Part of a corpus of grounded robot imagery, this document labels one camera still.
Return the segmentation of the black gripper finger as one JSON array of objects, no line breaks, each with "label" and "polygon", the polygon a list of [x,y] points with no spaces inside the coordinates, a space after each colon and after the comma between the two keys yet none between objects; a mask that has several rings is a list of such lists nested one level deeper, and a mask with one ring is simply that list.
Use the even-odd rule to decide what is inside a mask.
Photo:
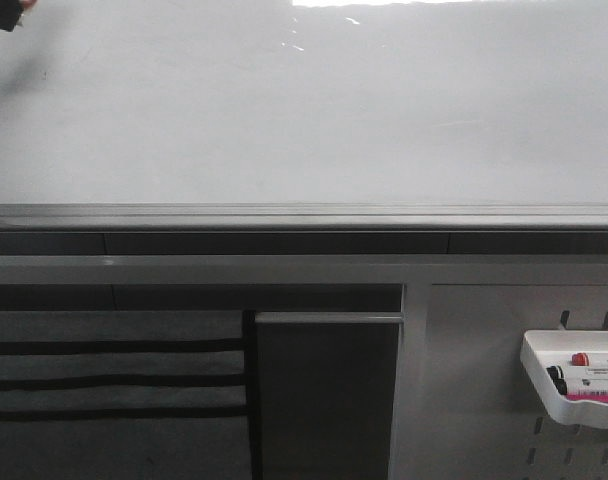
[{"label": "black gripper finger", "polygon": [[24,13],[19,0],[0,0],[0,30],[12,32]]}]

